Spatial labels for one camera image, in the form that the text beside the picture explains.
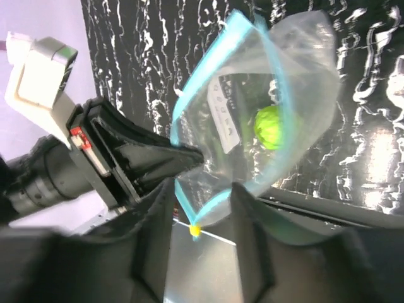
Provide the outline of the green fake vegetable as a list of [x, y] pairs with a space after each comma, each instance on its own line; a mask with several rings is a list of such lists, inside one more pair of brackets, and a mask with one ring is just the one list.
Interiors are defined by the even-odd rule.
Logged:
[[267, 106], [257, 112], [254, 133], [267, 150], [279, 149], [282, 143], [282, 119], [279, 106]]

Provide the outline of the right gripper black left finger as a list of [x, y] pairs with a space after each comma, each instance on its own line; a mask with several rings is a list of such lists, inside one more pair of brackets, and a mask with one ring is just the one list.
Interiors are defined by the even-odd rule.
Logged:
[[85, 235], [1, 230], [2, 302], [162, 302], [174, 180]]

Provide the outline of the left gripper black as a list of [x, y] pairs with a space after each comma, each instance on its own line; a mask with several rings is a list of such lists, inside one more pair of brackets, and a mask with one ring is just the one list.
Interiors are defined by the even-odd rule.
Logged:
[[109, 210], [128, 210], [164, 179], [199, 167], [202, 153], [125, 118], [101, 98], [77, 105], [66, 127], [70, 157]]

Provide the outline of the clear zip top bag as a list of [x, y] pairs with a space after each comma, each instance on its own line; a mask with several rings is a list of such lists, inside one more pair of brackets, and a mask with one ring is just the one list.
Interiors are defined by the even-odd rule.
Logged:
[[[238, 85], [241, 143], [224, 154], [208, 105], [208, 85], [231, 76]], [[175, 195], [193, 237], [230, 214], [233, 183], [260, 196], [285, 177], [330, 127], [340, 80], [327, 15], [306, 11], [273, 27], [231, 12], [185, 84], [172, 113], [170, 142], [197, 148], [199, 167], [179, 175]], [[257, 112], [279, 106], [282, 143], [267, 150], [254, 133]]]

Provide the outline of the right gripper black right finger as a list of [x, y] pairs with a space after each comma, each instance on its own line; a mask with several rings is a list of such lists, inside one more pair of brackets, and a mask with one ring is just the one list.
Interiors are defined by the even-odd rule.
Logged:
[[340, 224], [325, 234], [302, 226], [282, 205], [238, 183], [231, 217], [244, 302], [402, 302], [403, 219], [358, 209], [339, 217], [329, 206], [293, 213]]

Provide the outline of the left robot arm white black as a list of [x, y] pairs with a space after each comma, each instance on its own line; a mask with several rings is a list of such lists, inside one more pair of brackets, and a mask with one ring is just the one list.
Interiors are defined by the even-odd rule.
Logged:
[[40, 138], [30, 153], [1, 162], [1, 220], [10, 222], [95, 191], [108, 209], [130, 209], [163, 180], [203, 163], [202, 153], [122, 116], [101, 98], [77, 105], [68, 140]]

